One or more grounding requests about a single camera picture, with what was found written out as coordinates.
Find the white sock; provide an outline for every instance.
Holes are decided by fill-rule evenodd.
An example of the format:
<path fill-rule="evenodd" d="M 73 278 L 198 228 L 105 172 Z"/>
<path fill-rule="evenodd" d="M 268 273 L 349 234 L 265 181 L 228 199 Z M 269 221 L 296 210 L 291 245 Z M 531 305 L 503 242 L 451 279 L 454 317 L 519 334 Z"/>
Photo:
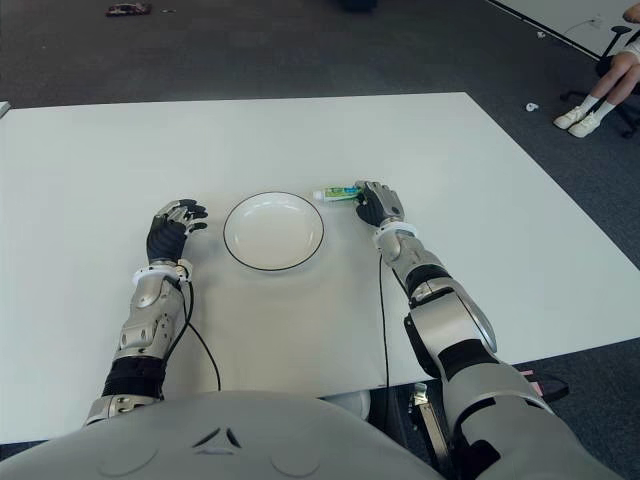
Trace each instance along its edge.
<path fill-rule="evenodd" d="M 611 105 L 609 102 L 604 102 L 602 106 L 593 114 L 599 122 L 605 117 L 607 113 L 616 108 L 617 105 Z"/>
<path fill-rule="evenodd" d="M 580 105 L 581 108 L 583 108 L 585 110 L 585 112 L 588 112 L 589 110 L 591 110 L 596 103 L 598 103 L 600 101 L 599 98 L 596 97 L 592 97 L 591 95 L 587 95 L 587 98 L 584 99 L 584 102 L 582 102 L 582 105 Z"/>

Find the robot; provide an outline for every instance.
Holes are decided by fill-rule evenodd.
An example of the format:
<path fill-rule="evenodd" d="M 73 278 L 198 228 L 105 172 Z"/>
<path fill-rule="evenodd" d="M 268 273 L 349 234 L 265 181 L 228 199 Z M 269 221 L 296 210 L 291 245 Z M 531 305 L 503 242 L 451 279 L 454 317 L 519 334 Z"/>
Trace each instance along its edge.
<path fill-rule="evenodd" d="M 357 186 L 357 215 L 375 229 L 374 242 L 406 292 L 404 326 L 416 358 L 442 383 L 454 478 L 620 478 L 496 356 L 488 319 L 425 250 L 404 221 L 398 195 L 377 182 Z M 193 268 L 182 251 L 194 230 L 206 228 L 206 216 L 193 200 L 172 202 L 155 215 L 149 265 L 134 276 L 130 316 L 85 426 L 0 463 L 0 478 L 445 478 L 322 400 L 222 391 L 163 401 L 167 360 L 189 322 L 184 292 Z M 185 324 L 175 336 L 181 311 Z"/>

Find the white sneaker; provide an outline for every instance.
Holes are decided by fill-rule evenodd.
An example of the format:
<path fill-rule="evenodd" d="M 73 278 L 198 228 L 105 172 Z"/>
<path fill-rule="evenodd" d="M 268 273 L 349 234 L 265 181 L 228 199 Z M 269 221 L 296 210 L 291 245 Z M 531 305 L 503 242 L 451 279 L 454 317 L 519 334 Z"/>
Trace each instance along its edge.
<path fill-rule="evenodd" d="M 556 127 L 561 128 L 562 130 L 566 130 L 571 125 L 579 122 L 586 116 L 587 116 L 587 112 L 581 106 L 577 106 L 570 112 L 567 112 L 561 117 L 556 118 L 553 124 Z"/>
<path fill-rule="evenodd" d="M 593 112 L 587 115 L 580 123 L 576 123 L 569 129 L 569 133 L 574 137 L 584 138 L 593 132 L 600 126 L 600 120 L 598 120 Z"/>

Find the white wall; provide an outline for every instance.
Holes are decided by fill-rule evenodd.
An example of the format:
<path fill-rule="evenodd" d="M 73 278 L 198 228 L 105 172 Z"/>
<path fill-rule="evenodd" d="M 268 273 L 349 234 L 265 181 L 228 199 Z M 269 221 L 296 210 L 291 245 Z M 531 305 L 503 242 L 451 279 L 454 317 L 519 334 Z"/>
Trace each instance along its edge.
<path fill-rule="evenodd" d="M 611 27 L 626 25 L 636 31 L 639 25 L 633 25 L 622 19 L 622 14 L 639 0 L 498 0 L 542 25 L 564 34 L 579 45 L 601 54 L 613 38 Z M 584 24 L 569 28 L 591 18 L 602 19 L 602 25 L 595 27 Z M 624 45 L 632 33 L 620 40 Z"/>

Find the gray carpet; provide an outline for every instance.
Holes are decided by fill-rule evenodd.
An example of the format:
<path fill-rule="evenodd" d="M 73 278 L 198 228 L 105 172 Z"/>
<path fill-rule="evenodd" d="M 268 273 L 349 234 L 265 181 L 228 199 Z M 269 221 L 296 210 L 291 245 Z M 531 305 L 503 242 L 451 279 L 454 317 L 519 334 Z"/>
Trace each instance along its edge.
<path fill-rule="evenodd" d="M 640 265 L 640 135 L 621 139 L 615 115 L 585 140 L 554 128 L 568 109 L 558 95 L 588 89 L 593 61 L 480 0 L 381 0 L 359 15 L 335 0 L 161 0 L 148 17 L 116 19 L 108 3 L 2 0 L 0 98 L 25 108 L 466 91 Z M 538 112 L 524 111 L 531 101 Z M 627 478 L 640 478 L 639 345 L 538 365 L 569 381 L 558 413 Z"/>

